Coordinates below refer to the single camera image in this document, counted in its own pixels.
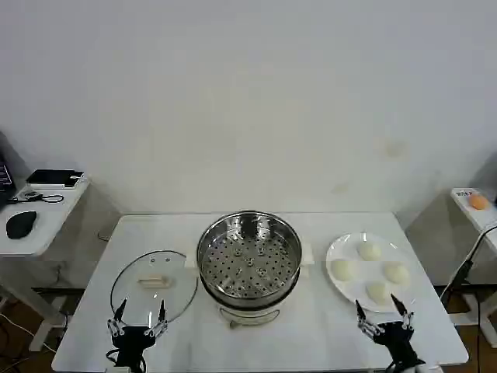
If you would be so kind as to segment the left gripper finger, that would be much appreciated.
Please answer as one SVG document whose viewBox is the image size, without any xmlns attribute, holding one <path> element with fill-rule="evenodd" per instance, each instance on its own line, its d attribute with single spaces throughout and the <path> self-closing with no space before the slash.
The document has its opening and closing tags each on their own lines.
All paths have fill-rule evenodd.
<svg viewBox="0 0 497 373">
<path fill-rule="evenodd" d="M 123 313 L 124 309 L 126 308 L 127 305 L 127 299 L 125 298 L 120 306 L 116 309 L 116 311 L 113 313 L 113 317 L 111 319 L 107 320 L 107 328 L 111 334 L 111 336 L 116 337 L 119 335 L 123 335 Z"/>
<path fill-rule="evenodd" d="M 168 321 L 166 319 L 167 310 L 165 308 L 164 300 L 161 300 L 158 317 L 153 323 L 152 315 L 149 313 L 148 328 L 144 332 L 148 336 L 161 336 L 168 329 Z"/>
</svg>

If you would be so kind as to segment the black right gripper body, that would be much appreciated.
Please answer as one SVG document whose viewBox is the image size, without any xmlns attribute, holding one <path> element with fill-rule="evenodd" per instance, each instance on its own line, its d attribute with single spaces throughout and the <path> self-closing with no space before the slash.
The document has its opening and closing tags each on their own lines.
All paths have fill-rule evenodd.
<svg viewBox="0 0 497 373">
<path fill-rule="evenodd" d="M 414 330 L 402 321 L 384 322 L 377 325 L 381 332 L 375 334 L 373 341 L 385 346 L 392 358 L 391 366 L 417 366 L 422 360 L 411 346 Z"/>
</svg>

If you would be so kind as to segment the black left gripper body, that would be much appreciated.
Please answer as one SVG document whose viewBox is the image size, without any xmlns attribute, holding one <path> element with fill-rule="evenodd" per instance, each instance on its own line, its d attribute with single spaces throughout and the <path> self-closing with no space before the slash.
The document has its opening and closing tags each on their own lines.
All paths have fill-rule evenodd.
<svg viewBox="0 0 497 373">
<path fill-rule="evenodd" d="M 111 339 L 115 366 L 145 366 L 144 351 L 155 345 L 156 335 L 146 326 L 125 326 L 112 332 Z"/>
</svg>

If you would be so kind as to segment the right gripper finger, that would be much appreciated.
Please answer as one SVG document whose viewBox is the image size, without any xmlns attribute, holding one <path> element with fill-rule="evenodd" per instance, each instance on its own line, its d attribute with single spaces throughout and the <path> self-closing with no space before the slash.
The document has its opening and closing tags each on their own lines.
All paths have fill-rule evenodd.
<svg viewBox="0 0 497 373">
<path fill-rule="evenodd" d="M 399 300 L 395 295 L 391 294 L 391 299 L 397 309 L 399 315 L 402 317 L 402 328 L 412 330 L 412 317 L 413 313 L 409 312 L 404 303 Z"/>
<path fill-rule="evenodd" d="M 366 317 L 366 313 L 358 300 L 355 300 L 355 304 L 358 318 L 357 326 L 360 331 L 370 339 L 380 336 L 384 332 L 384 329 Z"/>
</svg>

